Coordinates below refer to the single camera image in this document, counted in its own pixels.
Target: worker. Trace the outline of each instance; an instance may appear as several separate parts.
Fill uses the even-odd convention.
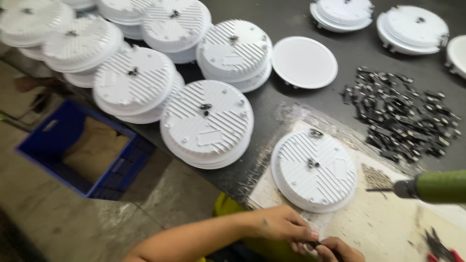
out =
[[[319,240],[319,234],[294,209],[280,206],[220,216],[162,231],[137,244],[123,262],[196,262],[246,237],[287,240],[292,250],[302,255],[313,250],[304,241]],[[323,240],[315,249],[318,262],[338,262],[337,253],[344,262],[365,262],[361,252],[336,237]]]

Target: concrete floor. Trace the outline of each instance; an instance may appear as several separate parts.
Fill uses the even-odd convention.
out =
[[[121,201],[84,199],[14,152],[26,135],[0,121],[0,205],[50,262],[120,261],[152,234],[209,218],[220,193],[156,150]]]

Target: black workbench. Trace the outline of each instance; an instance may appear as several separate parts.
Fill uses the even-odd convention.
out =
[[[246,97],[254,111],[254,132],[246,153],[230,166],[217,170],[198,169],[198,173],[222,191],[245,204],[247,196],[262,175],[269,160],[270,145],[282,136],[289,127],[283,121],[287,106],[313,107],[344,125],[365,135],[368,126],[355,119],[353,105],[342,102],[340,92],[347,83],[354,83],[357,66],[383,72],[403,74],[415,79],[419,92],[441,90],[446,95],[445,103],[457,115],[466,112],[466,81],[452,75],[444,66],[445,49],[433,55],[407,56],[392,54],[382,47],[377,35],[376,19],[381,12],[398,4],[416,5],[435,12],[443,18],[450,29],[450,38],[466,34],[466,1],[464,0],[372,0],[375,5],[374,21],[367,28],[345,34],[318,29],[310,15],[310,0],[201,0],[212,14],[212,22],[229,19],[250,21],[262,28],[275,44],[288,36],[305,36],[328,47],[338,61],[338,76],[329,86],[317,90],[294,89],[285,85],[274,72],[259,89]],[[144,46],[143,42],[133,42]],[[203,79],[196,64],[178,65],[186,83]],[[159,123],[130,124],[135,131],[158,147],[166,149]],[[459,130],[466,133],[466,124]],[[428,171],[466,169],[466,143],[464,138],[455,140],[441,159],[424,157],[421,162]]]

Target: metal shavings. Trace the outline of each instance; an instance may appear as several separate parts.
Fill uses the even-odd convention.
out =
[[[362,164],[361,166],[363,167],[364,176],[369,188],[393,187],[393,182],[384,172],[377,170],[372,166],[367,166],[366,164]]]

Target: white round light fixture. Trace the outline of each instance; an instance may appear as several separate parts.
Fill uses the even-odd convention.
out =
[[[146,10],[144,41],[174,63],[196,60],[196,46],[212,26],[209,9],[198,0],[161,0]]]
[[[327,86],[338,73],[333,53],[321,43],[302,36],[278,41],[274,46],[272,65],[287,84],[306,89]]]
[[[466,79],[466,35],[450,40],[446,48],[446,64],[450,72]]]
[[[336,211],[356,191],[353,160],[340,142],[325,134],[299,131],[284,136],[274,148],[271,167],[280,192],[311,212]]]
[[[374,6],[370,0],[317,0],[310,10],[317,27],[344,33],[370,25]]]
[[[99,67],[93,94],[106,113],[126,122],[148,124],[158,121],[173,90],[183,86],[183,78],[166,55],[134,47],[119,50]]]
[[[92,87],[96,69],[119,48],[130,48],[121,30],[93,15],[59,28],[42,46],[45,63],[80,87]]]
[[[43,42],[74,17],[74,10],[61,1],[19,1],[0,17],[0,40],[29,58],[43,60]]]
[[[160,119],[162,139],[177,157],[202,168],[217,169],[246,151],[254,127],[247,98],[215,80],[192,82],[168,103]]]
[[[414,6],[397,6],[381,13],[377,30],[385,48],[406,55],[437,53],[449,36],[447,24],[438,15]]]
[[[212,27],[198,45],[197,60],[206,79],[250,92],[268,79],[272,42],[248,21],[228,20]]]

